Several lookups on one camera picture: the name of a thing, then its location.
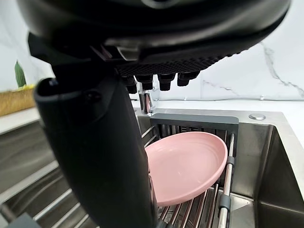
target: pink bowl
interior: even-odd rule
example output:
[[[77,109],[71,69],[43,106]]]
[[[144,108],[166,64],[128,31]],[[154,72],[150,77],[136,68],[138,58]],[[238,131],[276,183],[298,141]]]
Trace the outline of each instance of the pink bowl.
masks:
[[[211,187],[223,172],[227,147],[216,135],[187,132],[146,147],[157,204],[188,201]]]

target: faucet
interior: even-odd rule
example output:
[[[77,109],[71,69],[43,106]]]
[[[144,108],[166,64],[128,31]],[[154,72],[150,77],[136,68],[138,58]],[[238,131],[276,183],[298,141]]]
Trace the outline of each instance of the faucet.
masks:
[[[142,83],[137,82],[137,91],[139,95],[139,101],[141,104],[142,114],[152,113],[156,108],[157,98],[153,99],[152,91],[158,91],[159,97],[159,88],[153,87],[152,90],[144,90]]]

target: countertop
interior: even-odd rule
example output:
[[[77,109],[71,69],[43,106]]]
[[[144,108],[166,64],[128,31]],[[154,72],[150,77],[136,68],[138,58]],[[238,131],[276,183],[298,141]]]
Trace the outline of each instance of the countertop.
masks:
[[[138,101],[132,101],[140,107]],[[304,147],[304,102],[280,101],[159,101],[158,108],[282,112]],[[39,119],[36,108],[0,117],[0,134]]]

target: wicker basket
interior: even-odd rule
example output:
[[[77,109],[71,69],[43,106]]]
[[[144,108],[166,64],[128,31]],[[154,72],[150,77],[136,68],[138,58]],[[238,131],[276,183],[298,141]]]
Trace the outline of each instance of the wicker basket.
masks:
[[[34,106],[33,88],[0,93],[0,116]]]

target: marble wall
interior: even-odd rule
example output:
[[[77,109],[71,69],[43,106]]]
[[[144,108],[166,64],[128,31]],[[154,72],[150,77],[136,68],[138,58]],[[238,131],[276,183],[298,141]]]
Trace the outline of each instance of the marble wall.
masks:
[[[224,58],[202,71],[187,87],[172,82],[168,92],[153,92],[160,100],[265,99],[304,100],[303,0],[293,0],[284,22],[262,43]],[[53,76],[49,64],[30,56],[25,25],[15,0],[0,1],[0,91],[17,88],[16,60],[28,83]]]

